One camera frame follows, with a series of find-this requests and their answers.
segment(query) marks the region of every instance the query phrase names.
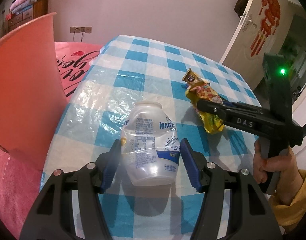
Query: screw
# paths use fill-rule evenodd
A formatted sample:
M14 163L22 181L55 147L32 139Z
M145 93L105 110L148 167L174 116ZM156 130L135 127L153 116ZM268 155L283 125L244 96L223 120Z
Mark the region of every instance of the screw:
M207 163L206 165L209 169L215 168L215 163Z
M94 169L95 168L95 163L88 163L87 165L86 165L86 167L88 168L88 169Z
M59 169L57 169L57 170L55 170L55 171L53 172L53 175L54 175L54 176L59 176L59 175L61 175L61 173L62 173L62 171L59 170Z
M249 175L248 169L241 169L241 173L242 173L243 175Z

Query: power cord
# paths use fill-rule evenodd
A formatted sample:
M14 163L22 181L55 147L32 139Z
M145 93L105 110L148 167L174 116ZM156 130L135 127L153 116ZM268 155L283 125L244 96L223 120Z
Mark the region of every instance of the power cord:
M75 41L74 41L74 35L75 35L75 31L76 31L76 30L78 30L78 28L75 28L75 30L74 30L74 33L73 33L73 42L75 42Z
M84 33L84 31L82 32L82 35L81 35L81 42L82 42L82 40L83 40L83 38L84 38L83 33Z

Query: plastic table cover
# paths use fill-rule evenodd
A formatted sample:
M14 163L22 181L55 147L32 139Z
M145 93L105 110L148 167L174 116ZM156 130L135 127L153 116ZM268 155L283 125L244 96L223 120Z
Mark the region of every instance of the plastic table cover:
M179 140L223 169L252 169L256 136L231 128L207 134L185 97L182 77L191 68L230 101L259 106L243 78L233 70L186 49L146 38L118 36L94 60L63 113L46 158L41 188L55 169L79 170L107 152L120 138L124 121L137 101L156 101L176 125ZM77 192L73 192L77 235L83 237ZM204 194L191 186L180 158L175 183L135 187L119 165L111 188L99 195L114 239L189 239ZM218 237L225 236L229 217L225 192Z

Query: yellow snack wrapper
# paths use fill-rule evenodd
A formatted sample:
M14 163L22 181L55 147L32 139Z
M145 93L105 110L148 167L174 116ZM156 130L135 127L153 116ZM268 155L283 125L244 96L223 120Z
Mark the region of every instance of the yellow snack wrapper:
M218 93L211 88L210 83L203 81L203 85L194 87L189 86L185 92L185 96L190 99L191 104L193 105L197 114L200 116L204 124L204 129L207 133L215 134L224 129L223 120L216 114L205 113L196 108L196 104L199 99L206 99L220 104L223 103Z
M204 84L204 81L199 78L198 75L196 75L191 68L186 72L185 76L182 78L183 81L188 83L191 88L196 87L196 86L202 86Z

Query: drawer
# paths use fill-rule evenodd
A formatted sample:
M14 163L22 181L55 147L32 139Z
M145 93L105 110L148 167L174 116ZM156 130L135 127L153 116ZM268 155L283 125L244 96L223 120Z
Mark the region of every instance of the drawer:
M33 7L22 13L22 19L29 18L33 15Z
M8 26L10 27L10 26L12 26L12 25L14 25L14 19L8 20Z
M29 18L26 18L22 21L22 24L29 22L30 20L32 20L32 16Z
M13 25L13 26L14 26L14 28L18 28L20 25L21 25L21 22L16 23L16 24L15 24L15 25Z
M22 21L22 13L20 13L19 15L15 16L13 18L13 23L16 24L18 22Z

